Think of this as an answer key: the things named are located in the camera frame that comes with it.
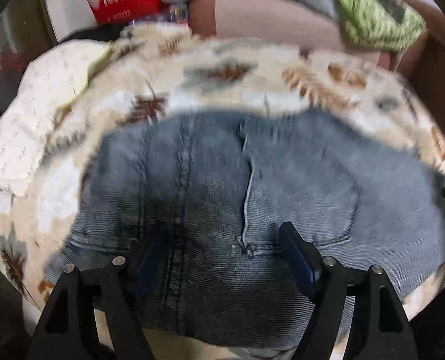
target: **patterned blanket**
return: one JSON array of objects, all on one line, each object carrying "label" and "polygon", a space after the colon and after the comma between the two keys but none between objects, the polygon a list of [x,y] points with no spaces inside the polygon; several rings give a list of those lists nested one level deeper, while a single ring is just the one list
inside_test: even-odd
[{"label": "patterned blanket", "polygon": [[[103,134],[123,123],[155,123],[205,109],[276,117],[321,107],[361,134],[410,151],[445,173],[444,136],[410,86],[394,73],[342,53],[300,55],[297,47],[257,39],[202,39],[181,25],[142,24],[127,33],[130,37],[110,45],[109,62],[96,53],[94,58],[102,62],[96,67],[86,64],[98,73],[84,90],[78,88],[75,99],[74,93],[61,99],[51,114],[47,96],[66,77],[49,74],[43,90],[36,91],[44,96],[36,95],[30,108],[19,108],[18,118],[30,115],[51,126],[43,136],[25,135],[27,147],[38,147],[34,142],[43,140],[41,160],[31,157],[37,150],[23,151],[19,141],[0,134],[0,146],[14,153],[8,161],[24,158],[36,164],[27,171],[27,188],[20,196],[9,192],[7,184],[0,185],[0,270],[39,309],[53,288],[44,278],[44,266],[70,231],[91,157]],[[66,47],[82,50],[87,42],[75,40]],[[63,71],[76,57],[77,52],[61,57],[60,46],[52,49],[44,55],[48,73]],[[37,82],[30,76],[23,80],[26,87]],[[8,112],[0,123],[10,123],[11,117],[14,113]],[[0,164],[0,173],[10,179],[3,167]],[[404,300],[409,318],[444,285],[445,264]],[[96,315],[101,341],[110,345],[104,314]],[[248,358],[241,351],[235,355],[167,332],[146,330],[146,336],[156,358]],[[339,338],[333,359],[342,358],[346,341],[343,335]]]}]

